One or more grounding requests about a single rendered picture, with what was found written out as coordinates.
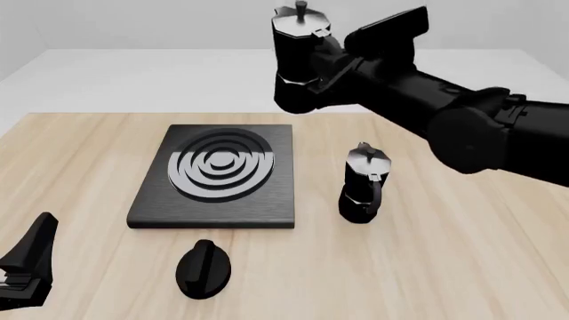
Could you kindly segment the black moka pot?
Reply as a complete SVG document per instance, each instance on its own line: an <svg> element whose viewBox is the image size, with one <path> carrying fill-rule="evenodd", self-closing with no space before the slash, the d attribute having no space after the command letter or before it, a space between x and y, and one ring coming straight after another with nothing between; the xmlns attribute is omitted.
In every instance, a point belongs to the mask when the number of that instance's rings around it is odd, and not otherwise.
<svg viewBox="0 0 569 320"><path fill-rule="evenodd" d="M331 23L309 8L307 0L277 7L271 23L277 64L274 101L289 114L307 114L317 108L309 86L320 79L311 56L331 34Z"/></svg>
<svg viewBox="0 0 569 320"><path fill-rule="evenodd" d="M381 207L382 187L391 170L391 159L369 143L360 142L349 151L339 213L351 223L370 223Z"/></svg>

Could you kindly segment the black stove plate with rings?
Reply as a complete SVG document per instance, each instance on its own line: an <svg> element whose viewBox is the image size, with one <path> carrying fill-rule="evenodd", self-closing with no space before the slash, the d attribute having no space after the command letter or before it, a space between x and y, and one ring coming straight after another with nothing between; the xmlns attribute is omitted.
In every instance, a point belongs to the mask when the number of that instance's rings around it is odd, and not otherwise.
<svg viewBox="0 0 569 320"><path fill-rule="evenodd" d="M290 124L172 124L129 228L293 228Z"/></svg>

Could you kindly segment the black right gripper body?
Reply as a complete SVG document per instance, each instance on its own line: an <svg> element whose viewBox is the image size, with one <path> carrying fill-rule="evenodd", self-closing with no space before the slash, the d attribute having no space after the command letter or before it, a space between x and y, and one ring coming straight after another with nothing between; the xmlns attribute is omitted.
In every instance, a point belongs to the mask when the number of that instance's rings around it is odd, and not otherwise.
<svg viewBox="0 0 569 320"><path fill-rule="evenodd" d="M325 93L357 66L358 58L343 50L334 36L324 36L312 52L310 63L319 79L311 90Z"/></svg>

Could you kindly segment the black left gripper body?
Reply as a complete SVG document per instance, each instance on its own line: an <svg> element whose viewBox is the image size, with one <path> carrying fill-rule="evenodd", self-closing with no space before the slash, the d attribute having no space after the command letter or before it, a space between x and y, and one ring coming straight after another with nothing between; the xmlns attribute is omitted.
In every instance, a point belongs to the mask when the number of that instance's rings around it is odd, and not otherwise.
<svg viewBox="0 0 569 320"><path fill-rule="evenodd" d="M0 281L0 308L42 307L52 289L52 271L28 271L2 267L5 280Z"/></svg>

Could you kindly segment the round black stove knob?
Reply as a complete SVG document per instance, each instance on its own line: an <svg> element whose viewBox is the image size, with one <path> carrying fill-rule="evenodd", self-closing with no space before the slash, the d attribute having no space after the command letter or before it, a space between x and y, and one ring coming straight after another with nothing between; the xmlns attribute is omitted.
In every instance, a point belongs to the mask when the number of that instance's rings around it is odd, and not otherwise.
<svg viewBox="0 0 569 320"><path fill-rule="evenodd" d="M180 259L175 280L180 291L193 300L206 300L221 292L231 277L228 254L209 239L198 240Z"/></svg>

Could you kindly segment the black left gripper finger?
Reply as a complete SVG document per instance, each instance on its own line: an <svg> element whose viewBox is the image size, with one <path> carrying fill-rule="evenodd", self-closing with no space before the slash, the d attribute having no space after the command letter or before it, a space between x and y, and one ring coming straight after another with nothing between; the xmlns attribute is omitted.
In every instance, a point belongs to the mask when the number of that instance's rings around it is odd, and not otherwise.
<svg viewBox="0 0 569 320"><path fill-rule="evenodd" d="M59 221L42 212L26 234L0 258L0 268L11 274L52 277L52 248Z"/></svg>

